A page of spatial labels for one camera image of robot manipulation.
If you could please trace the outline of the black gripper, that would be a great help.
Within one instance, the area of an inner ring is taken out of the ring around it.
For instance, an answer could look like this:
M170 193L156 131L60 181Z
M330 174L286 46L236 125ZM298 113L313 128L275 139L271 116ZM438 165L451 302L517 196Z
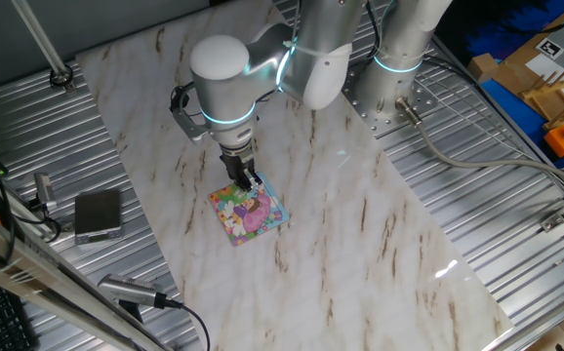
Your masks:
M224 163L228 176L243 190L256 190L262 185L260 176L255 171L255 161L250 157L243 161L239 156L222 154L221 160Z

